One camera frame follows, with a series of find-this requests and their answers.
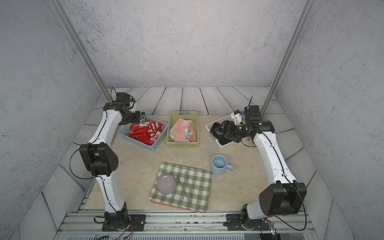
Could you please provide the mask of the red bear Christmas sock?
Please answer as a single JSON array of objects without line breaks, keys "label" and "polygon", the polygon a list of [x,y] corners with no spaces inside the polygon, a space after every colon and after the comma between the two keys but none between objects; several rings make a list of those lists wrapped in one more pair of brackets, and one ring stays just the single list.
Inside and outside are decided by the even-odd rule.
[{"label": "red bear Christmas sock", "polygon": [[140,126],[140,124],[131,125],[129,137],[145,145],[152,146],[157,140],[156,133],[151,125]]}]

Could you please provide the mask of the pink sock with blue text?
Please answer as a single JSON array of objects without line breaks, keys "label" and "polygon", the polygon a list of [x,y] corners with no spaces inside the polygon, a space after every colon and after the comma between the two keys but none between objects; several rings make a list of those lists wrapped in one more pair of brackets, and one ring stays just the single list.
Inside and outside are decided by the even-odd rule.
[{"label": "pink sock with blue text", "polygon": [[192,120],[179,118],[170,130],[169,134],[173,142],[196,142],[197,135]]}]

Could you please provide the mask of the black sock with white label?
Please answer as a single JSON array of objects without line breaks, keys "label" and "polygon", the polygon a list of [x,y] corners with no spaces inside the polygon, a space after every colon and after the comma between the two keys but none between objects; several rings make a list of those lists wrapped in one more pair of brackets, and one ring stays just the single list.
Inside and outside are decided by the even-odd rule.
[{"label": "black sock with white label", "polygon": [[219,141],[219,144],[222,145],[222,146],[226,145],[226,144],[229,144],[229,143],[232,143],[233,142],[232,140],[226,138],[223,134],[218,133],[216,131],[216,128],[218,128],[220,125],[221,124],[215,122],[213,124],[213,126],[211,127],[211,129],[210,129],[211,134],[213,134],[213,136]]}]

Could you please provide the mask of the red white striped Santa sock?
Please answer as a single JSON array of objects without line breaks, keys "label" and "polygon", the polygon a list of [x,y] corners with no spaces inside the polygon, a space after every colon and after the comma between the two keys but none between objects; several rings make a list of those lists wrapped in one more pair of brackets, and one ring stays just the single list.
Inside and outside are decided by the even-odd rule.
[{"label": "red white striped Santa sock", "polygon": [[162,134],[162,124],[156,121],[147,121],[148,130],[147,135],[149,136],[150,141],[155,141]]}]

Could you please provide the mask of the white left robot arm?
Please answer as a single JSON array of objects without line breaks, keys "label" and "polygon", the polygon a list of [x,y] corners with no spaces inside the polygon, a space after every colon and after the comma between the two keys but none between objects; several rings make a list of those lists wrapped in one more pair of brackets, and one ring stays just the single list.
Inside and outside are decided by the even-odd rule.
[{"label": "white left robot arm", "polygon": [[103,117],[95,134],[87,144],[79,148],[87,171],[100,185],[107,223],[128,225],[130,222],[115,173],[119,159],[111,145],[120,125],[139,123],[140,119],[141,112],[136,111],[135,101],[107,103],[103,108]]}]

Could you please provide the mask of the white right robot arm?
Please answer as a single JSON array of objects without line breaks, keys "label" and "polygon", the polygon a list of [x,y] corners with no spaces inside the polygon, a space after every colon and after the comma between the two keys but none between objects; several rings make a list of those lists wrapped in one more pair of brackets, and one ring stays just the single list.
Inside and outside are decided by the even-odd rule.
[{"label": "white right robot arm", "polygon": [[303,207],[307,188],[297,182],[280,151],[275,129],[270,121],[252,121],[235,125],[224,121],[216,128],[218,134],[239,143],[251,138],[258,148],[268,177],[268,187],[259,195],[259,200],[245,206],[247,219],[258,220],[275,215],[294,215]]}]

